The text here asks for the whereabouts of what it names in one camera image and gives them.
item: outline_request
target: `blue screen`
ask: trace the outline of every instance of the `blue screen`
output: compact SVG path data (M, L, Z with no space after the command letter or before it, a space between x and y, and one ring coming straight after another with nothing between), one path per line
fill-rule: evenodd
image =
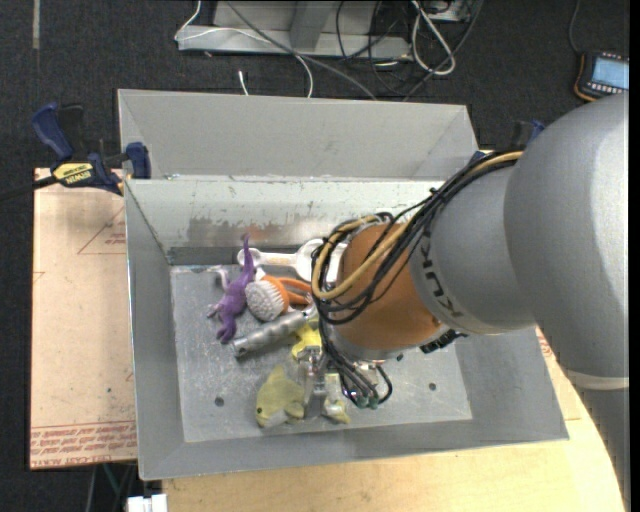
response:
M593 81L629 90L629 63L598 57L593 67Z

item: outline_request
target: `white plastic object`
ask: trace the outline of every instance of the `white plastic object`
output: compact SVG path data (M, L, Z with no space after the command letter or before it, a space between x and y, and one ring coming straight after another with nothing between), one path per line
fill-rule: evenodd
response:
M143 496L132 496L127 499L126 512L167 512L166 494L154 494L150 498Z
M314 238L303 244L294 254L283 254L275 252L261 252L258 249L250 248L249 252L253 257L253 264L258 267L261 265L270 265L275 267L291 267L301 279L307 282L311 281L311 254L322 245L322 240ZM338 265L340 257L346 249L346 244L338 244L333 251L331 263L329 264L329 272L327 275L328 282L334 282L338 276ZM244 251L240 250L237 256L238 263L244 265Z

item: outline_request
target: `orange object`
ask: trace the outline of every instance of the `orange object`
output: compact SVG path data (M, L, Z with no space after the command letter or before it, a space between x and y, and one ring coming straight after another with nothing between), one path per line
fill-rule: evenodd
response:
M385 226L371 226L359 233L345 249L338 272L337 284L357 269L369 253ZM380 282L379 292L386 287L403 265L407 251L398 259L388 275ZM345 302L356 297L371 282L384 256L369 267L344 296ZM394 352L424 343L442 328L442 323L424 307L404 267L387 293L372 302L358 317L337 331L349 342L364 349Z
M291 279L289 277L274 277L270 275L265 275L261 281L267 281L276 287L282 300L284 301L284 307L282 308L282 313L285 313L291 304L298 305L307 305L309 304L309 299L303 295L299 295L294 293L291 290L288 290L286 287L289 286L291 288L297 289L302 292L311 293L311 286L305 283L304 281L299 281L297 279Z

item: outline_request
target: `white scrub brush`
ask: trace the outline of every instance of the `white scrub brush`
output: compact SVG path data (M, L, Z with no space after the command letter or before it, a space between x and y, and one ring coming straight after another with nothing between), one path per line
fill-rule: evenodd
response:
M262 279L249 283L244 290L249 311L263 322L270 322L289 311L291 304L308 305L310 303L309 298L298 295L285 286L305 293L311 292L311 287L303 281L265 275Z

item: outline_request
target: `blue clamp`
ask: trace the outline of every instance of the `blue clamp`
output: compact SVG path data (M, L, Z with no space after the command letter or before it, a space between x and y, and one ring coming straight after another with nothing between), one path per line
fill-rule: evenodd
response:
M122 193L122 180L111 171L111 164L117 162L118 165L125 160L131 160L135 178L148 179L151 177L151 162L147 149L141 142L133 142L126 148L126 152L111 158L103 159L98 153L89 153L86 161L91 165L92 169L71 168L67 170L65 166L60 169L56 176L54 171L65 162L69 162L74 155L74 148L67 140L60 123L56 111L58 104L51 102L38 110L31 118L31 124L40 141L49 146L56 153L57 160L51 166L52 179L48 180L48 184L61 183L66 187L95 187L114 192Z
M125 149L126 155L133 165L133 177L141 179L151 178L151 161L149 153L142 142L132 142Z
M58 167L62 162L70 160L73 156L73 147L67 142L58 124L57 109L58 104L52 101L33 114L31 118L31 125L40 141L53 149L58 156L58 160L53 164L51 170Z

